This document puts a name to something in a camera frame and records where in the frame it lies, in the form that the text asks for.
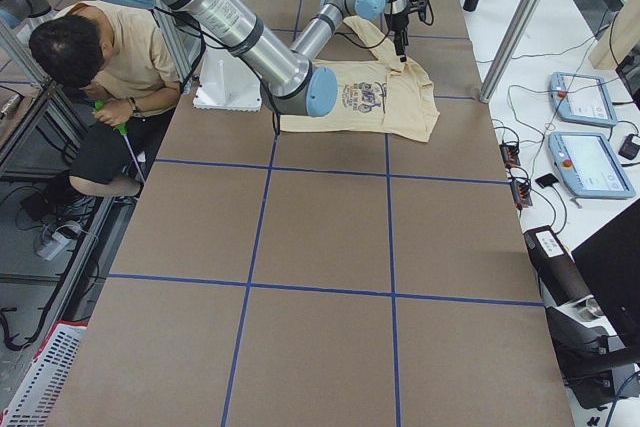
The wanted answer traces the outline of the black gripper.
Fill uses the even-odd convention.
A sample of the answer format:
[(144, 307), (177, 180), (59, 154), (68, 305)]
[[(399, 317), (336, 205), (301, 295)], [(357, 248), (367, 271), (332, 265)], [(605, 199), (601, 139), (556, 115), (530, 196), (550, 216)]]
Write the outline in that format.
[(408, 41), (409, 16), (417, 14), (427, 24), (428, 0), (394, 0), (389, 4), (388, 29), (394, 34), (394, 47), (400, 62), (406, 62), (405, 46)]

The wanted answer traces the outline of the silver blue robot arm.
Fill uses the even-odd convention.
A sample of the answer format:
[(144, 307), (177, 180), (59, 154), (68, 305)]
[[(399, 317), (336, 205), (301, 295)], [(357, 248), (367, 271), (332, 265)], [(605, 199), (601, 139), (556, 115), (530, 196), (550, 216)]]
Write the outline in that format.
[(242, 59), (262, 80), (271, 109), (283, 115), (322, 117), (334, 107), (337, 79), (287, 47), (241, 0), (102, 0), (151, 9), (157, 1), (186, 12), (229, 53)]
[(387, 32), (381, 39), (361, 47), (371, 50), (380, 46), (388, 36), (392, 36), (395, 53), (404, 62), (407, 60), (408, 25), (412, 14), (416, 14), (419, 21), (426, 25), (431, 25), (434, 21), (430, 0), (321, 0), (320, 10), (293, 41), (292, 50), (314, 58), (345, 19), (359, 17), (373, 21), (383, 17)]

